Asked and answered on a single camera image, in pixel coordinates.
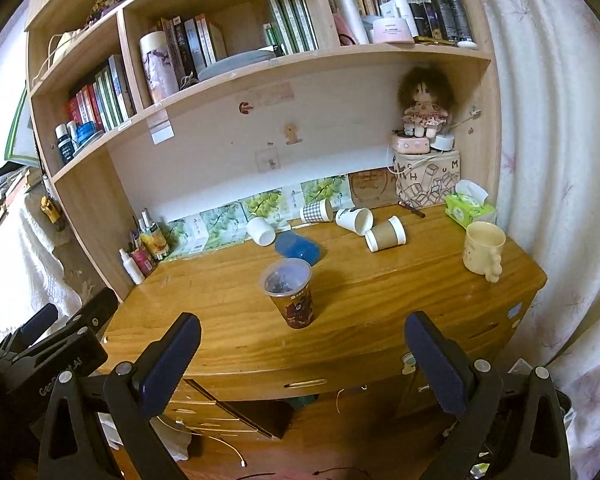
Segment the floral cylinder tin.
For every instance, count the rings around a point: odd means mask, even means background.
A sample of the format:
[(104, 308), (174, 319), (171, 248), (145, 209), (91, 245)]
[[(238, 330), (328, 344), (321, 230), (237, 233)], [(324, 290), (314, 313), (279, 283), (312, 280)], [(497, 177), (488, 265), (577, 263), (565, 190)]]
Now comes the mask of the floral cylinder tin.
[(140, 56), (151, 99), (158, 103), (178, 92), (166, 34), (161, 30), (140, 38)]

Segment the white plastic cup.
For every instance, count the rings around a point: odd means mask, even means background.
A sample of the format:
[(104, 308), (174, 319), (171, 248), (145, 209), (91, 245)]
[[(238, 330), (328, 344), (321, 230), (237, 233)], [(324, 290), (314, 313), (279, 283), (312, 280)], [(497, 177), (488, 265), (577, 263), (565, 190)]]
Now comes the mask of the white plastic cup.
[(274, 243), (275, 229), (262, 217), (253, 217), (246, 225), (249, 237), (261, 247), (266, 247)]

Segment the robot print paper cup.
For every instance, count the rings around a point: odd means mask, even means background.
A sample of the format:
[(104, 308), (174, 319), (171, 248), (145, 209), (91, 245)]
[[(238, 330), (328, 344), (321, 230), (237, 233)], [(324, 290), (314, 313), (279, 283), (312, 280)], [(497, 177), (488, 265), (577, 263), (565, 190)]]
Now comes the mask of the robot print paper cup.
[(260, 276), (262, 292), (275, 304), (287, 325), (295, 330), (314, 321), (311, 278), (311, 266), (299, 258), (279, 259)]

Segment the brown sleeve paper cup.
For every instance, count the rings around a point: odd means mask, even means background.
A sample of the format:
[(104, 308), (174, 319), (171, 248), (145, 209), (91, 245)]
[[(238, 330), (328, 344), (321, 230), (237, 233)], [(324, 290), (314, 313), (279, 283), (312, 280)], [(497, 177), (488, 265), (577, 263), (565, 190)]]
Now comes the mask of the brown sleeve paper cup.
[(406, 244), (406, 231), (401, 220), (392, 216), (388, 220), (378, 223), (364, 235), (367, 248), (371, 252), (393, 248)]

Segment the blue plastic cup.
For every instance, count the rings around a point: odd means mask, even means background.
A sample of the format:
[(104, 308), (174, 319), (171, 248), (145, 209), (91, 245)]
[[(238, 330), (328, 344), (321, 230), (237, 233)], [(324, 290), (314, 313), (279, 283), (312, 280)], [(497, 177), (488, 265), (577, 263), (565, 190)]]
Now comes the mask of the blue plastic cup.
[(279, 233), (274, 248), (279, 255), (285, 258), (302, 259), (310, 266), (314, 266), (321, 258), (321, 249), (318, 245), (294, 231)]

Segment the white curtain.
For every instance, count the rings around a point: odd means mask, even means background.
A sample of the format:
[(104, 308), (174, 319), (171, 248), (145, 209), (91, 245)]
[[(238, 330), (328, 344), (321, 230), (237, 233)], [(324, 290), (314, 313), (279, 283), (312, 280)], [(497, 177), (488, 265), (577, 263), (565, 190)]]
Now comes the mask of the white curtain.
[(570, 397), (571, 474), (600, 472), (600, 20), (583, 0), (482, 0), (500, 78), (498, 224), (547, 276), (501, 353)]

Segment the green tissue pack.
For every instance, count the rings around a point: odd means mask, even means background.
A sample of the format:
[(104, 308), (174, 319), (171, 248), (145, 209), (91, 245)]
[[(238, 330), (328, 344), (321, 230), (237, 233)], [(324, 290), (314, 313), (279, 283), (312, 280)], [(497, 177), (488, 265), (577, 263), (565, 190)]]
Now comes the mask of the green tissue pack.
[(488, 203), (489, 193), (471, 180), (459, 180), (445, 196), (445, 213), (463, 229), (475, 221), (494, 223), (498, 212)]

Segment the cream ceramic mug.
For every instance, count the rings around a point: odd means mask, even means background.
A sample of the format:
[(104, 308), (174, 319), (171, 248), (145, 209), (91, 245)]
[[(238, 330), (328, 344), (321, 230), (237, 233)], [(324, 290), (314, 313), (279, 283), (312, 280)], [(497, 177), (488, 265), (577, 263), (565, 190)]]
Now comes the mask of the cream ceramic mug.
[(472, 222), (466, 229), (463, 263), (465, 268), (496, 283), (503, 273), (502, 251), (506, 234), (493, 223)]

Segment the brown haired rag doll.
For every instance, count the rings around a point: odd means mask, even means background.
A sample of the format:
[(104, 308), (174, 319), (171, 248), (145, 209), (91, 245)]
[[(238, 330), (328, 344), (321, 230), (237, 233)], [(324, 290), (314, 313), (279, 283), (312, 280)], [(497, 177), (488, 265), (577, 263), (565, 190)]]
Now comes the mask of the brown haired rag doll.
[(404, 136), (435, 138), (450, 117), (454, 103), (449, 79), (435, 68), (414, 67), (400, 82)]

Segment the yellow label spray bottle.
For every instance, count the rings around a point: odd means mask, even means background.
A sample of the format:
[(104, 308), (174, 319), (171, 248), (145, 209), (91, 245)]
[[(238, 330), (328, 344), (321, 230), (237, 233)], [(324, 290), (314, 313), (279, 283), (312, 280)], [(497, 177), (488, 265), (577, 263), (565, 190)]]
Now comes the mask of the yellow label spray bottle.
[(140, 222), (140, 239), (156, 261), (164, 260), (170, 252), (170, 246), (159, 228), (151, 219), (149, 211), (144, 209), (138, 219)]

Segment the white paper cup green print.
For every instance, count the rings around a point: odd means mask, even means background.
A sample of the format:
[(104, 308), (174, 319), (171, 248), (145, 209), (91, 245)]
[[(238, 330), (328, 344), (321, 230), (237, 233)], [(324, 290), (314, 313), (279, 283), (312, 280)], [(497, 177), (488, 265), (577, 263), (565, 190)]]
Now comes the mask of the white paper cup green print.
[(358, 236), (364, 236), (374, 225), (373, 213), (368, 208), (346, 208), (337, 211), (336, 225)]

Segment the letter print tote bag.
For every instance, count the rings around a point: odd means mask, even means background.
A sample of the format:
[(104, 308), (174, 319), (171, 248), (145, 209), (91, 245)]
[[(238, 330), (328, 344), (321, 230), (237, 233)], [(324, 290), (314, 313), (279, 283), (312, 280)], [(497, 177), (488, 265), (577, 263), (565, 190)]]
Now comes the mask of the letter print tote bag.
[(445, 196), (454, 192), (460, 180), (460, 153), (394, 153), (392, 172), (396, 176), (396, 195), (400, 200), (416, 209), (442, 205)]

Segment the white lotion bottle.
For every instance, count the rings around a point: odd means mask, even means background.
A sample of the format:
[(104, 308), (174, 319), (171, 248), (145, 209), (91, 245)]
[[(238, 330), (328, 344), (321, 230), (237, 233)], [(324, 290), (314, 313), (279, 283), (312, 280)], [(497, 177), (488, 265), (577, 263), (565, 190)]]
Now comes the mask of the white lotion bottle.
[(144, 274), (136, 264), (135, 260), (123, 249), (119, 249), (119, 256), (124, 267), (125, 272), (129, 275), (130, 279), (135, 285), (143, 283), (145, 279)]

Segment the brown cardboard box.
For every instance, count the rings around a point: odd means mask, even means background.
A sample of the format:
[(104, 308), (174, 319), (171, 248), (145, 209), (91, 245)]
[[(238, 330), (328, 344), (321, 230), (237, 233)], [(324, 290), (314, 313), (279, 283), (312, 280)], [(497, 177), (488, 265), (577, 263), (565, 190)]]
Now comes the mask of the brown cardboard box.
[(377, 168), (348, 175), (352, 202), (355, 206), (375, 209), (395, 205), (396, 176), (387, 168)]

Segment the checkered paper cup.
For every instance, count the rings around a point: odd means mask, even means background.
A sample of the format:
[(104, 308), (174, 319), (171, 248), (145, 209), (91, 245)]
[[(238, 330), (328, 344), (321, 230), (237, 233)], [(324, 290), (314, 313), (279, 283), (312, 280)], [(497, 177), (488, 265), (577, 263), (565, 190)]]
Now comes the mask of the checkered paper cup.
[(300, 219), (303, 223), (332, 222), (334, 211), (329, 198), (323, 198), (317, 202), (306, 204), (300, 210)]

